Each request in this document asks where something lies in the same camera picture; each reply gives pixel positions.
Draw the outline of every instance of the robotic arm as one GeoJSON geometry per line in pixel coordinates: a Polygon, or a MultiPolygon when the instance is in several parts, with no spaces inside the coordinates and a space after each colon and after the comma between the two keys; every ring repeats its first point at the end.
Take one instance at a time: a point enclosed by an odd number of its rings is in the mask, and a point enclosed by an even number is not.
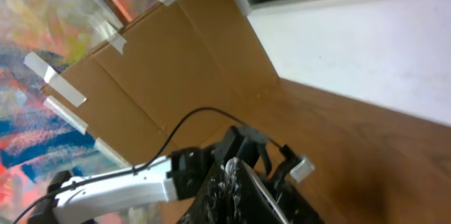
{"type": "MultiPolygon", "coordinates": [[[[285,161],[269,177],[272,165],[265,146],[270,141],[248,126],[232,126],[218,144],[174,151],[140,172],[79,186],[46,199],[36,205],[28,223],[95,223],[93,219],[105,213],[191,197],[196,199],[179,223],[322,223],[315,210],[285,181],[289,174],[300,182],[314,166],[288,146],[279,146],[285,161]],[[266,174],[253,171],[259,158],[266,174]]],[[[91,178],[95,176],[73,177],[63,171],[56,174],[48,192],[91,178]]]]}

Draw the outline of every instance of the white wall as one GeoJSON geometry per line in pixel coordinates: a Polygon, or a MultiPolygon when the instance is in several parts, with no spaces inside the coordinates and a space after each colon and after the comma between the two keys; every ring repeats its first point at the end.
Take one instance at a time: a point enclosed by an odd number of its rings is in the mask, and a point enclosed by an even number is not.
{"type": "Polygon", "coordinates": [[[451,0],[342,1],[248,16],[279,76],[451,125],[451,0]]]}

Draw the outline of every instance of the brown wooden surface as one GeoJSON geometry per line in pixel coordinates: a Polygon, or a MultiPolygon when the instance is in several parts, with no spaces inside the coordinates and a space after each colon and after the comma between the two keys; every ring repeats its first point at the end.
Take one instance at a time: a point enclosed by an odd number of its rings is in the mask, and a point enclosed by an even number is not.
{"type": "Polygon", "coordinates": [[[239,116],[316,164],[298,189],[327,223],[450,222],[450,127],[286,80],[268,92],[239,116]]]}

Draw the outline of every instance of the black cable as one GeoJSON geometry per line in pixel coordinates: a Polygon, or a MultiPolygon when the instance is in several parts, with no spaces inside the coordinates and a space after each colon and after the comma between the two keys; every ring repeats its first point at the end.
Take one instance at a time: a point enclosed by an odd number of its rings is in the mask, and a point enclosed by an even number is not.
{"type": "MultiPolygon", "coordinates": [[[[164,151],[164,149],[166,148],[166,146],[169,144],[170,140],[172,139],[172,137],[174,136],[174,134],[177,132],[178,128],[192,115],[196,114],[197,112],[200,111],[215,111],[217,113],[220,113],[226,117],[229,117],[230,119],[242,124],[242,125],[247,125],[245,122],[241,121],[240,119],[236,118],[235,116],[230,115],[229,113],[222,111],[218,108],[213,108],[213,107],[201,107],[201,108],[196,108],[195,110],[189,112],[188,114],[186,114],[181,120],[180,122],[178,122],[178,124],[174,127],[174,129],[172,130],[172,132],[170,133],[170,135],[168,136],[168,138],[166,139],[166,141],[164,142],[163,146],[161,146],[160,150],[155,154],[155,156],[150,159],[150,161],[148,161],[147,163],[145,163],[143,166],[140,166],[139,168],[136,167],[132,167],[130,170],[125,170],[122,172],[118,172],[118,173],[112,173],[109,175],[102,175],[96,178],[90,178],[88,180],[83,180],[81,182],[76,182],[73,183],[69,186],[65,186],[62,187],[60,189],[56,189],[53,192],[50,192],[48,194],[45,194],[44,196],[40,197],[38,200],[36,200],[35,202],[33,202],[33,204],[29,205],[17,218],[16,220],[13,222],[13,224],[17,224],[19,222],[19,220],[31,209],[33,209],[33,207],[35,207],[39,202],[44,201],[45,199],[50,199],[52,197],[55,197],[57,194],[60,194],[62,192],[66,192],[70,189],[75,189],[76,187],[79,186],[83,186],[83,185],[88,185],[90,183],[93,182],[98,182],[98,181],[102,181],[102,180],[106,180],[106,179],[110,179],[110,178],[116,178],[122,175],[129,175],[129,174],[133,174],[133,173],[138,173],[140,171],[145,170],[147,167],[149,167],[151,165],[152,162],[155,161],[155,159],[158,158],[158,156],[160,156],[160,154],[164,151]]],[[[278,146],[280,148],[280,145],[278,145],[276,142],[274,142],[272,139],[270,139],[270,142],[275,144],[276,146],[278,146]]]]}

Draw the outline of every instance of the cardboard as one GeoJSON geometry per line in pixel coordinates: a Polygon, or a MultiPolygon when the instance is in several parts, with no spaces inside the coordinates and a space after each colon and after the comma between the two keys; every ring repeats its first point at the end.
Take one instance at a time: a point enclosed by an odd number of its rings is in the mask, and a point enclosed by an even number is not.
{"type": "MultiPolygon", "coordinates": [[[[150,158],[189,111],[240,113],[278,79],[233,0],[159,4],[121,34],[123,54],[105,44],[61,74],[87,97],[83,105],[71,106],[50,86],[42,91],[131,163],[150,158]]],[[[167,151],[198,145],[226,123],[219,114],[198,113],[167,151]]]]}

